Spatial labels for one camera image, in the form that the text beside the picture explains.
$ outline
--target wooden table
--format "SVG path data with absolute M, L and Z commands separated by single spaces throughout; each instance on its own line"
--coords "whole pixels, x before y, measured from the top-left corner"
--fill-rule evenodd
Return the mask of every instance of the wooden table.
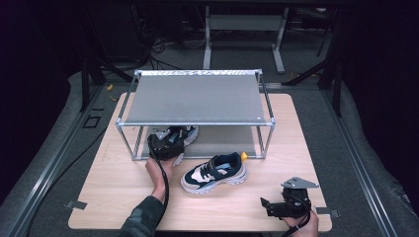
M 145 161 L 131 161 L 115 121 L 122 97 L 86 178 L 68 225 L 73 229 L 119 229 L 153 185 Z M 269 217 L 260 198 L 283 202 L 281 183 L 297 176 L 318 184 L 317 176 L 296 115 L 292 98 L 270 94 L 277 121 L 266 159 L 245 161 L 249 178 L 242 184 L 223 184 L 205 195 L 192 195 L 181 186 L 181 177 L 205 159 L 184 159 L 174 168 L 168 209 L 157 230 L 165 231 L 285 231 L 286 224 Z M 308 189 L 312 206 L 326 206 L 321 189 Z M 329 231 L 328 215 L 319 215 L 319 231 Z

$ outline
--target sneaker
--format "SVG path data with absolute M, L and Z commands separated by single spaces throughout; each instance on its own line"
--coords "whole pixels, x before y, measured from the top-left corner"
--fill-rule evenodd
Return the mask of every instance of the sneaker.
M 166 140 L 166 144 L 179 144 L 183 146 L 191 144 L 198 136 L 199 128 L 197 126 L 169 126 L 165 130 L 156 130 L 155 134 L 158 139 Z M 175 160 L 174 165 L 177 166 L 182 162 L 185 153 L 181 153 Z
M 200 195 L 221 183 L 238 185 L 246 179 L 246 167 L 241 163 L 240 155 L 234 152 L 214 156 L 207 163 L 195 167 L 182 177 L 181 184 L 187 192 Z

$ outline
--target shoe sole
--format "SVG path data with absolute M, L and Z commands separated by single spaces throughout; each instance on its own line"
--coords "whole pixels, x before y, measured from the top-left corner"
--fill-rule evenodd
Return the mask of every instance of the shoe sole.
M 200 128 L 197 126 L 194 132 L 192 133 L 192 135 L 184 140 L 184 146 L 190 145 L 192 142 L 194 142 L 194 140 L 197 139 L 199 131 L 200 131 Z M 173 163 L 173 166 L 179 165 L 182 162 L 184 155 L 185 153 L 181 153 L 178 156 L 178 158 L 176 158 L 175 163 Z
M 242 166 L 243 166 L 243 171 L 239 175 L 236 174 L 236 176 L 217 181 L 217 182 L 213 183 L 212 185 L 207 186 L 207 187 L 202 188 L 202 189 L 199 189 L 199 190 L 190 190 L 188 188 L 185 188 L 184 183 L 183 183 L 183 179 L 181 179 L 181 185 L 185 189 L 186 192 L 188 192 L 190 194 L 194 194 L 194 195 L 207 194 L 211 190 L 215 189 L 215 187 L 217 187 L 219 184 L 239 185 L 239 184 L 243 183 L 248 177 L 246 167 L 244 165 L 242 165 Z

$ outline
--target metal frame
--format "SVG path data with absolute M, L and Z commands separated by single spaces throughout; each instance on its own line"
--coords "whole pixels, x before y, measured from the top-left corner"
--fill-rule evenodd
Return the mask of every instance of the metal frame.
M 206 6 L 206 50 L 203 69 L 210 69 L 210 30 L 277 31 L 277 40 L 271 45 L 271 48 L 277 71 L 280 74 L 284 74 L 285 68 L 280 54 L 280 46 L 283 40 L 288 11 L 289 9 L 285 8 L 282 16 L 211 15 L 210 7 Z
M 256 127 L 256 131 L 257 131 L 257 135 L 259 138 L 259 147 L 260 147 L 260 154 L 256 154 L 254 156 L 249 155 L 249 158 L 266 158 L 267 152 L 268 152 L 268 148 L 269 148 L 269 144 L 271 141 L 271 137 L 272 134 L 274 132 L 275 129 L 275 118 L 274 118 L 274 114 L 272 112 L 272 107 L 271 107 L 271 103 L 269 101 L 269 96 L 268 96 L 268 92 L 266 89 L 266 85 L 265 85 L 265 81 L 263 80 L 263 73 L 261 69 L 255 69 L 255 70 L 179 70 L 179 71 L 142 71 L 142 70 L 135 70 L 134 71 L 134 76 L 133 76 L 133 80 L 131 81 L 130 87 L 126 93 L 126 98 L 124 100 L 124 103 L 122 105 L 120 114 L 117 118 L 116 121 L 116 126 L 117 126 L 117 130 L 120 133 L 121 137 L 123 138 L 124 144 L 126 145 L 126 148 L 128 149 L 129 155 L 131 157 L 132 160 L 142 160 L 141 156 L 138 156 L 138 148 L 139 148 L 139 144 L 140 144 L 140 140 L 142 137 L 142 133 L 143 133 L 143 129 L 145 126 L 153 126 L 153 125 L 190 125 L 187 122 L 147 122 L 147 123 L 142 123 L 142 122 L 127 122 L 127 121 L 123 121 L 123 115 L 126 112 L 126 104 L 128 102 L 130 93 L 132 92 L 135 82 L 141 79 L 141 76 L 153 76 L 153 75 L 166 75 L 166 76 L 170 76 L 170 75 L 255 75 L 256 80 L 257 80 L 257 84 L 255 84 L 257 87 L 259 87 L 259 84 L 262 85 L 262 89 L 263 89 L 263 93 L 265 95 L 265 100 L 266 100 L 266 106 L 268 107 L 268 111 L 269 111 L 269 117 L 270 117 L 270 121 L 264 121 L 264 122 L 195 122 L 194 125 L 243 125 L 243 126 L 255 126 Z M 133 147 L 131 147 L 131 145 L 129 145 L 129 142 L 126 138 L 126 135 L 124 133 L 123 127 L 125 126 L 133 126 L 133 127 L 139 127 L 138 130 L 138 135 L 136 137 L 136 142 L 134 144 Z M 266 138 L 266 140 L 263 139 L 263 135 L 262 135 L 262 131 L 261 131 L 261 126 L 269 126 L 269 133 L 268 133 L 268 137 Z M 205 157 L 188 157 L 185 156 L 185 158 L 210 158 L 211 156 L 205 156 Z

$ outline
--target camera mount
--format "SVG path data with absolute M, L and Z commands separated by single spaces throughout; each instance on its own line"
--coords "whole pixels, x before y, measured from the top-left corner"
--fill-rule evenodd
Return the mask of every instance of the camera mount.
M 268 216 L 299 218 L 311 210 L 311 201 L 308 198 L 307 189 L 319 188 L 318 184 L 306 181 L 299 177 L 293 177 L 283 183 L 282 192 L 284 202 L 270 203 L 261 197 L 262 206 L 266 208 Z

